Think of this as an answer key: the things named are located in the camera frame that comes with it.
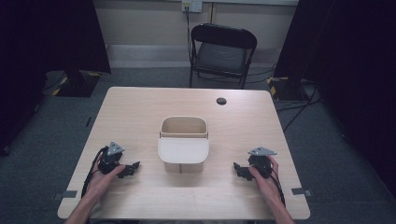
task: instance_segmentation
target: white wall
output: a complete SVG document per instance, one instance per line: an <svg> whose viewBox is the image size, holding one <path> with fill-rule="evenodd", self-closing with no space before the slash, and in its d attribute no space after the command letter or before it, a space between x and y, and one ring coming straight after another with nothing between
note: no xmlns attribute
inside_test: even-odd
<svg viewBox="0 0 396 224"><path fill-rule="evenodd" d="M187 46L187 19L178 1L94 0L107 45ZM249 30L258 38L257 60L275 63L295 6L203 3L190 14L190 28L210 22Z"/></svg>

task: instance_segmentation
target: chair backrest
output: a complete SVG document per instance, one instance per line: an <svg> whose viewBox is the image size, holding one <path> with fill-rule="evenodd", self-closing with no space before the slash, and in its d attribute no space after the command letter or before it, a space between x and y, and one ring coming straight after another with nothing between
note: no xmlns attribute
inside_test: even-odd
<svg viewBox="0 0 396 224"><path fill-rule="evenodd" d="M229 26L204 23L191 30L191 42L199 41L214 45L222 45L240 49L254 49L257 39L251 32Z"/></svg>

